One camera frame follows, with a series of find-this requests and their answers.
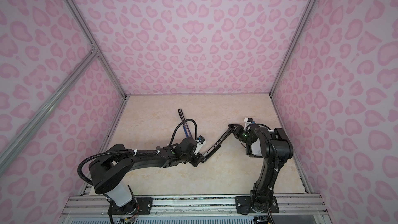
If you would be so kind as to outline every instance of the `work surface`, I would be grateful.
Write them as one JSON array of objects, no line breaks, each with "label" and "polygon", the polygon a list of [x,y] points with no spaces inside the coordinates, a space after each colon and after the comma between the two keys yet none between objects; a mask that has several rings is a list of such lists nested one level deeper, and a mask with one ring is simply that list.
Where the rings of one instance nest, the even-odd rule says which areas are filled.
[{"label": "work surface", "polygon": [[[205,137],[207,151],[227,130],[228,124],[242,124],[245,117],[273,128],[280,127],[271,100],[253,95],[170,95],[131,96],[109,147],[122,143],[126,148],[153,150],[167,146],[174,128],[185,118],[196,121],[198,136]],[[195,129],[189,123],[192,135]],[[185,138],[181,127],[175,143]],[[170,168],[144,168],[128,172],[123,181],[135,195],[248,194],[257,181],[262,158],[248,157],[241,143],[230,135],[221,148],[198,167],[179,164]],[[275,193],[305,193],[293,159],[281,169]]]}]

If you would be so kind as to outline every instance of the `beige table surface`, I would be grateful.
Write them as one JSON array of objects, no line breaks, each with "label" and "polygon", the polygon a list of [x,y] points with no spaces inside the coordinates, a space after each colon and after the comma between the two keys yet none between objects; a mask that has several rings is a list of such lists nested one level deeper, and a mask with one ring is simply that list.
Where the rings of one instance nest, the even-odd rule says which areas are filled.
[{"label": "beige table surface", "polygon": [[[122,143],[127,148],[153,150],[167,146],[174,128],[185,118],[196,121],[198,136],[207,151],[227,130],[228,124],[242,124],[245,117],[269,127],[280,127],[272,102],[266,94],[252,95],[148,95],[131,96],[109,147]],[[189,123],[192,135],[195,129]],[[174,138],[185,138],[181,127]],[[170,168],[144,168],[128,172],[123,181],[135,195],[248,194],[257,181],[262,158],[248,157],[233,135],[205,163],[198,167],[179,164]],[[293,159],[281,169],[275,193],[305,193]]]}]

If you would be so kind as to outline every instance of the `pink wallpaper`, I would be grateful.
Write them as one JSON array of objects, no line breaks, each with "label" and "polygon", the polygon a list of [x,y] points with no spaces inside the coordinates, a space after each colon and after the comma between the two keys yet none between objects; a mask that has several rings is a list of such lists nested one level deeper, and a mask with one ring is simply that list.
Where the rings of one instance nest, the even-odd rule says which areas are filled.
[{"label": "pink wallpaper", "polygon": [[0,28],[2,153],[88,47],[62,0],[2,0]]},{"label": "pink wallpaper", "polygon": [[333,223],[398,222],[398,0],[320,0],[275,102]]},{"label": "pink wallpaper", "polygon": [[77,165],[97,153],[120,102],[94,61],[0,178],[1,223],[56,223],[83,183]]},{"label": "pink wallpaper", "polygon": [[307,0],[76,0],[127,93],[268,92]]}]

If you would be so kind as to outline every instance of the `pink heart pattern wall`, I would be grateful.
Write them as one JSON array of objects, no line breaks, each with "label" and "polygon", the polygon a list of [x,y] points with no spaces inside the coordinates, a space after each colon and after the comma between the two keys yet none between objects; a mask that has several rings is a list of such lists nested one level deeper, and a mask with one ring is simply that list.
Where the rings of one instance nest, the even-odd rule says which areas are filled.
[{"label": "pink heart pattern wall", "polygon": [[269,92],[308,0],[75,0],[132,94]]},{"label": "pink heart pattern wall", "polygon": [[275,102],[333,223],[398,222],[398,0],[320,0]]},{"label": "pink heart pattern wall", "polygon": [[1,223],[57,222],[83,184],[77,165],[98,152],[120,102],[95,60],[0,178]]},{"label": "pink heart pattern wall", "polygon": [[87,54],[62,0],[2,0],[0,153]]}]

